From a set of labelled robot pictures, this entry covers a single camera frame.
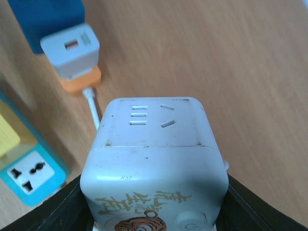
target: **cartoon character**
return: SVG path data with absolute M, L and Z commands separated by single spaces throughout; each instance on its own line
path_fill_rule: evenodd
M 158 217 L 154 210 L 146 210 L 145 217 L 122 220 L 115 225 L 115 231 L 167 231 L 166 223 Z

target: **universal socket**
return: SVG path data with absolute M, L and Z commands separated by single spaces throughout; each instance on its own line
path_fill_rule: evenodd
M 17 161 L 7 173 L 29 195 L 50 179 L 54 170 L 37 151 L 32 151 Z

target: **black holder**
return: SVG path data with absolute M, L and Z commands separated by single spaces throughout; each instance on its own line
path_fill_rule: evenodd
M 92 231 L 94 219 L 79 180 L 80 176 L 1 231 Z M 218 231 L 308 231 L 230 175 L 216 227 Z

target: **charger usb port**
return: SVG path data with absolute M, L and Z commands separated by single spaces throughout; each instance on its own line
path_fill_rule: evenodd
M 77 46 L 78 46 L 78 42 L 77 42 L 77 40 L 75 39 L 75 40 L 73 40 L 73 41 L 70 41 L 70 42 L 65 43 L 64 45 L 65 45 L 65 48 L 66 48 L 67 50 L 69 50 L 69 49 L 72 49 L 72 48 L 74 48 L 74 47 L 77 47 Z

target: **orange plug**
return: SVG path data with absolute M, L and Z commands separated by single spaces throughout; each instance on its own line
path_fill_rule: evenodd
M 74 78 L 72 80 L 65 80 L 60 77 L 59 81 L 62 87 L 73 95 L 82 94 L 86 88 L 96 88 L 101 84 L 101 70 L 98 66 L 94 67 L 92 71 Z

